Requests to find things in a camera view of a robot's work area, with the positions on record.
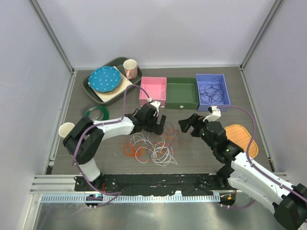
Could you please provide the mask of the green plastic box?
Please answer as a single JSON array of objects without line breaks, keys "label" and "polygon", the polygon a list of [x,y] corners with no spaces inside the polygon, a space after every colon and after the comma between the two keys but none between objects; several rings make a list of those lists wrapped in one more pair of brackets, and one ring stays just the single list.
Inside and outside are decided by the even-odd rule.
[{"label": "green plastic box", "polygon": [[196,78],[167,78],[166,109],[197,110],[198,106],[199,97]]}]

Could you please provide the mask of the pink plastic box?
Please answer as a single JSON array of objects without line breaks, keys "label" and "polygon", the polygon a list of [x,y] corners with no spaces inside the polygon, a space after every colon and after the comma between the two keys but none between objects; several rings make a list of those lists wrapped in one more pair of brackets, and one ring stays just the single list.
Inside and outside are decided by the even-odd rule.
[{"label": "pink plastic box", "polygon": [[153,101],[159,101],[161,107],[166,104],[166,83],[164,77],[142,77],[141,87],[149,94]]}]

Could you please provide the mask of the blue plastic box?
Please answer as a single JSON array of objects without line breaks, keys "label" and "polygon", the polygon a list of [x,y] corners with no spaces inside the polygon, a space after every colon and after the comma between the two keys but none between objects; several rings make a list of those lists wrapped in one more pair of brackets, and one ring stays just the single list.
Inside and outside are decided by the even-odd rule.
[{"label": "blue plastic box", "polygon": [[207,112],[209,106],[216,105],[227,111],[230,98],[224,74],[196,74],[199,106],[198,111]]}]

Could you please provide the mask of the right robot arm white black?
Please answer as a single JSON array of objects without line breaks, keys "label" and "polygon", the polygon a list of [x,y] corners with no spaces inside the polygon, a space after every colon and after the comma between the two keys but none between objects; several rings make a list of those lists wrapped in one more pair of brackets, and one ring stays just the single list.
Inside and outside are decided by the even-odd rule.
[{"label": "right robot arm white black", "polygon": [[287,230],[297,230],[307,220],[307,188],[292,183],[268,171],[226,136],[217,120],[193,114],[179,122],[181,131],[193,128],[191,136],[201,138],[216,159],[224,164],[218,171],[217,185],[235,188],[249,195],[275,217]]}]

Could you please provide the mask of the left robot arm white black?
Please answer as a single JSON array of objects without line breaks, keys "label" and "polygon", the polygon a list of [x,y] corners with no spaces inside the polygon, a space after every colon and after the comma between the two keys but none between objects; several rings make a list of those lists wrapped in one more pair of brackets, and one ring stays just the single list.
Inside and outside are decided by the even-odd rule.
[{"label": "left robot arm white black", "polygon": [[159,105],[146,103],[133,113],[106,121],[93,121],[83,117],[77,124],[66,122],[58,130],[63,145],[73,157],[72,164],[77,165],[82,173],[85,185],[91,191],[101,188],[102,176],[94,156],[104,140],[132,135],[141,131],[161,135],[164,131],[166,115],[159,115]]}]

